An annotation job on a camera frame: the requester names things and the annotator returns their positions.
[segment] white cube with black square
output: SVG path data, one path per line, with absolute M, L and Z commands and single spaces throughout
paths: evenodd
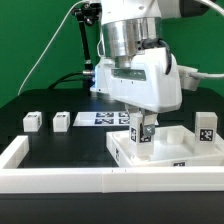
M 42 114 L 39 111 L 29 112 L 23 118 L 24 132 L 37 132 L 42 125 Z
M 67 132 L 70 125 L 70 113 L 58 112 L 53 118 L 54 132 Z
M 197 112 L 195 119 L 195 155 L 212 154 L 218 117 L 213 112 Z

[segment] green wall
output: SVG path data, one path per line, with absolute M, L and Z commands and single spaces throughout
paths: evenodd
M 0 1 L 0 107 L 13 99 L 74 0 Z M 218 3 L 224 7 L 224 0 Z M 164 39 L 178 64 L 201 72 L 224 73 L 224 18 L 213 11 L 203 17 L 163 22 Z M 87 29 L 92 59 L 98 29 Z M 83 53 L 76 18 L 70 16 L 24 90 L 47 88 L 59 77 L 83 69 Z M 202 81 L 201 86 L 224 95 L 224 81 Z M 60 87 L 81 87 L 69 83 Z

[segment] metal cylinder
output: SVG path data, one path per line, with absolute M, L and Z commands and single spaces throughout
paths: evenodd
M 105 56 L 115 58 L 120 67 L 128 68 L 131 58 L 143 53 L 142 40 L 156 40 L 161 36 L 160 22 L 160 18 L 140 18 L 103 25 Z

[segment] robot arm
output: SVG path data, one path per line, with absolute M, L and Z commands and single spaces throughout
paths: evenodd
M 90 3 L 102 5 L 103 49 L 101 61 L 95 69 L 97 82 L 92 91 L 109 94 L 111 98 L 125 103 L 130 111 L 139 108 L 145 134 L 154 122 L 151 118 L 155 114 L 179 109 L 183 86 L 179 71 L 189 72 L 188 68 L 177 66 L 169 46 L 161 40 L 161 19 L 199 16 L 208 10 L 205 5 L 224 15 L 214 2 L 90 0 Z M 197 70 L 190 69 L 190 72 L 195 74 Z

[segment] black table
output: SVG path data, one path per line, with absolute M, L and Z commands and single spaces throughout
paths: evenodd
M 216 112 L 224 137 L 224 98 L 212 90 L 183 92 L 178 111 L 160 114 L 160 126 L 194 131 L 195 112 Z M 54 133 L 56 112 L 123 111 L 124 105 L 88 96 L 83 89 L 32 90 L 0 109 L 0 150 L 23 132 L 27 112 L 41 111 L 43 125 L 28 133 L 30 151 L 19 168 L 116 167 L 105 147 L 105 133 L 127 127 L 72 127 Z M 113 194 L 0 195 L 0 223 L 223 223 L 224 192 L 145 192 Z

